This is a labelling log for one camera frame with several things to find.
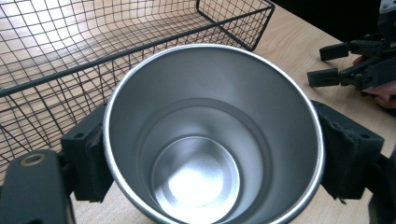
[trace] black mechanical part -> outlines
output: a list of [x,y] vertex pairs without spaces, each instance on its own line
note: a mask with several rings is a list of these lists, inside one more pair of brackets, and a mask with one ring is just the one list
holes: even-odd
[[62,177],[52,150],[36,150],[12,161],[1,192],[0,223],[75,223]]
[[64,190],[66,190],[67,195],[70,195],[79,183],[76,166],[64,159],[62,151],[58,153],[58,160],[61,165],[62,175],[64,178]]
[[349,42],[349,50],[353,54],[359,54],[364,57],[374,57],[381,54],[386,47],[387,42],[375,40],[352,40]]
[[113,183],[102,139],[102,120],[106,107],[98,106],[61,138],[64,158],[78,171],[74,189],[79,201],[102,202]]
[[396,10],[379,14],[378,29],[381,34],[389,41],[396,41]]
[[344,58],[349,55],[348,43],[341,43],[321,48],[319,50],[320,59],[325,62],[333,59]]
[[380,156],[384,139],[322,103],[313,104],[325,137],[321,184],[334,199],[360,199],[366,188],[365,170]]
[[336,68],[308,72],[307,76],[310,87],[338,86],[341,82]]
[[369,167],[365,182],[374,194],[369,203],[370,223],[396,223],[396,146],[389,160],[381,156]]
[[376,64],[378,62],[380,62],[380,58],[372,57],[362,63],[356,64],[356,65],[351,66],[345,70],[340,71],[339,76],[341,78],[341,81],[340,81],[341,86],[352,85],[352,86],[355,86],[356,90],[358,90],[358,91],[364,90],[363,82],[367,83],[370,78],[367,78],[366,76],[370,76],[371,74],[364,73],[364,75],[363,75],[363,72],[365,71],[365,69],[368,66],[374,66],[373,64]]
[[361,89],[377,87],[396,80],[396,57],[369,64],[362,72]]

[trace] black wire basket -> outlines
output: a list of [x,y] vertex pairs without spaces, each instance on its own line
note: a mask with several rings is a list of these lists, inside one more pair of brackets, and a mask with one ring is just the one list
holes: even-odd
[[189,43],[254,50],[266,0],[58,0],[0,4],[0,181],[60,138],[153,53]]

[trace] black plastic bracket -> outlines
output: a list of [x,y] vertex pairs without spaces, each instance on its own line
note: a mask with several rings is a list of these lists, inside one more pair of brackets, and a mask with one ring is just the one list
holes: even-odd
[[102,202],[113,183],[102,140],[105,110],[100,105],[61,138],[65,160],[78,171],[80,181],[74,192],[79,201]]
[[9,164],[1,192],[0,223],[75,223],[54,151],[33,151]]
[[329,106],[313,104],[325,137],[321,184],[334,199],[360,199],[366,188],[366,169],[379,158],[384,139]]

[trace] table surface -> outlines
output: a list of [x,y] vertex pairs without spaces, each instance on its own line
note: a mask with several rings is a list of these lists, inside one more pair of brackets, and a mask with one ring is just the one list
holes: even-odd
[[[389,156],[396,143],[396,118],[384,112],[370,97],[361,97],[354,87],[310,88],[308,71],[331,67],[349,67],[357,57],[324,63],[318,50],[337,39],[277,7],[254,53],[269,60],[291,76],[307,96],[331,106],[362,126],[385,138],[382,153]],[[361,200],[335,201],[322,186],[291,223],[369,223],[368,202],[372,194],[366,190]],[[113,184],[103,203],[76,202],[72,196],[78,223],[153,223],[139,212]]]

